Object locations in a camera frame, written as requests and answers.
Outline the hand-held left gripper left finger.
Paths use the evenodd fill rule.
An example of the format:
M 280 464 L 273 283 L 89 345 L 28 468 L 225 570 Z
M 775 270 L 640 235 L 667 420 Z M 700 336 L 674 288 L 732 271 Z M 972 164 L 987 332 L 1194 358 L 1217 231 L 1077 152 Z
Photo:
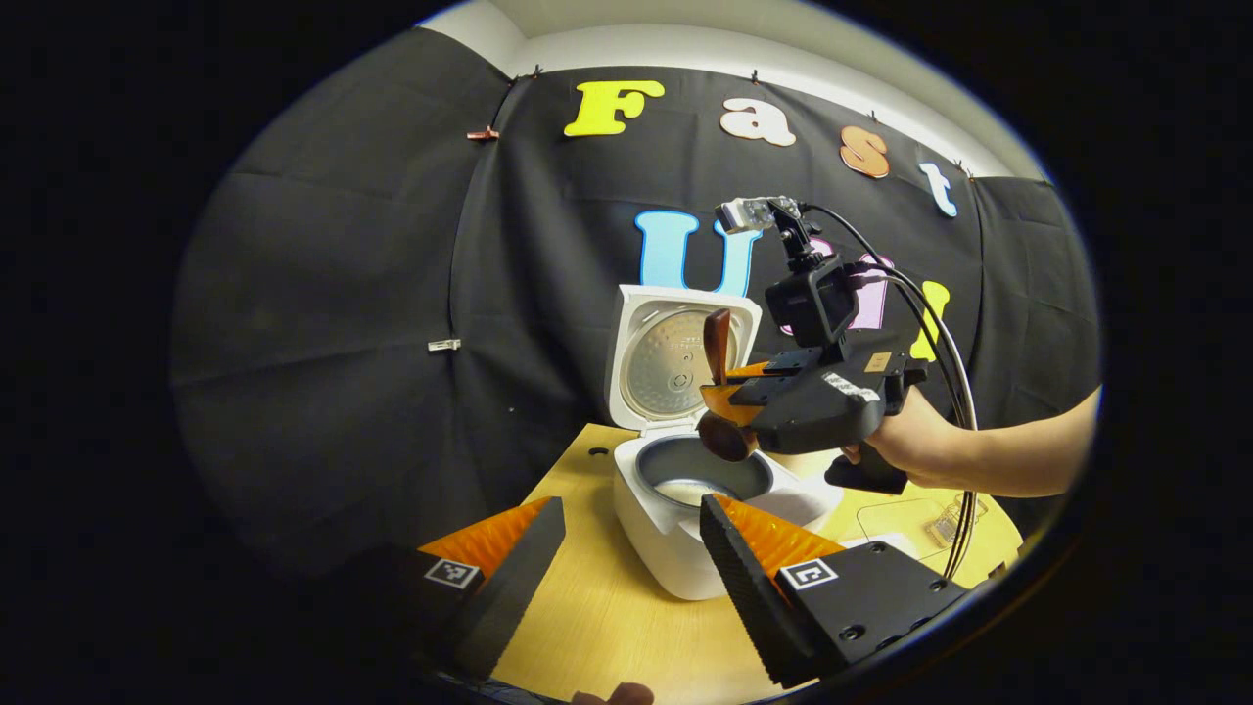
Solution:
M 421 547 L 380 543 L 323 577 L 323 612 L 350 647 L 456 677 L 496 669 L 568 536 L 543 496 Z

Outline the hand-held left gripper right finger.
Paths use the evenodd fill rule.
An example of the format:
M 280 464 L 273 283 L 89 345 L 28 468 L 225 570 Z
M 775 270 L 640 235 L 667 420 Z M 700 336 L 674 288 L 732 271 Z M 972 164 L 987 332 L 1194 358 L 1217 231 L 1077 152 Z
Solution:
M 724 493 L 699 532 L 772 682 L 833 677 L 936 622 L 967 590 L 881 540 L 846 548 Z

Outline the brown wooden spoon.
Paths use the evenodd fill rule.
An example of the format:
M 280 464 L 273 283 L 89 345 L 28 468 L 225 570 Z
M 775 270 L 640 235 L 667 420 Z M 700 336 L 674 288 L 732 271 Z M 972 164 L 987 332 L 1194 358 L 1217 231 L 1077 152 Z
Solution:
M 725 381 L 725 352 L 728 352 L 732 312 L 715 309 L 704 318 L 703 348 L 710 373 L 710 384 L 730 384 Z M 756 432 L 749 427 L 734 427 L 705 409 L 697 425 L 703 446 L 720 460 L 747 460 L 757 450 Z

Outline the white rice cooker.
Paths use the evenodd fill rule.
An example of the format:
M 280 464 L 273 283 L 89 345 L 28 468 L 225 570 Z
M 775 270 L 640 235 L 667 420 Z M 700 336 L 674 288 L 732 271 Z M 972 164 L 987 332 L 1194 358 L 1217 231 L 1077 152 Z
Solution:
M 611 419 L 637 433 L 613 452 L 615 513 L 662 589 L 692 601 L 725 591 L 700 537 L 703 495 L 725 493 L 811 532 L 822 528 L 843 500 L 841 488 L 801 478 L 764 452 L 725 461 L 702 445 L 700 388 L 712 381 L 703 329 L 705 317 L 720 308 L 730 313 L 728 357 L 743 364 L 761 324 L 761 307 L 753 301 L 619 286 L 606 361 Z

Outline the row of black cloth clips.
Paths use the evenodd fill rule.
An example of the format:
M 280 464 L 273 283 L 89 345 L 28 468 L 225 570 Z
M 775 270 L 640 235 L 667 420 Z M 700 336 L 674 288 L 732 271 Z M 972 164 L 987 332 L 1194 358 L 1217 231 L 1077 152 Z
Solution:
M 677 66 L 675 63 L 662 63 L 658 66 L 637 63 L 626 63 L 623 66 L 613 64 L 594 63 L 591 66 L 576 68 L 573 63 L 560 64 L 556 60 L 538 63 L 533 71 L 510 76 L 509 85 L 512 91 L 523 83 L 534 79 L 549 79 L 549 76 L 583 75 L 591 79 L 618 79 L 632 76 L 632 79 L 655 79 L 667 83 L 662 76 L 663 71 L 695 71 L 719 76 L 725 85 L 737 90 L 752 91 L 782 91 L 788 90 L 798 95 L 809 95 L 814 99 L 824 100 L 841 106 L 846 111 L 855 111 L 860 121 L 890 126 L 913 140 L 937 152 L 944 160 L 954 165 L 961 165 L 970 177 L 997 177 L 1007 175 L 1010 170 L 997 157 L 994 157 L 989 147 L 984 147 L 974 134 L 959 126 L 949 116 L 941 116 L 936 109 L 913 98 L 908 98 L 896 88 L 873 76 L 860 74 L 850 68 L 836 68 L 834 76 L 819 76 L 809 71 L 788 71 L 784 69 L 769 69 L 766 75 L 757 75 L 757 70 L 764 68 L 762 63 L 732 63 L 729 66 Z

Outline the black backdrop cloth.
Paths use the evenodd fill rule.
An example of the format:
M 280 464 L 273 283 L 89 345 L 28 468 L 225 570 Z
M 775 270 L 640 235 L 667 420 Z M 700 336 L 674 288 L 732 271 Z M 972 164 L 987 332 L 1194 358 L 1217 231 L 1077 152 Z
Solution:
M 1100 383 L 1091 268 L 1051 184 L 969 178 L 809 95 L 662 76 L 512 91 L 412 28 L 232 165 L 175 286 L 170 392 L 211 498 L 264 565 L 316 576 L 520 503 L 610 423 L 619 286 L 763 301 L 786 275 L 777 235 L 720 232 L 736 197 L 828 207 L 925 286 L 980 427 Z M 487 126 L 497 140 L 466 138 Z

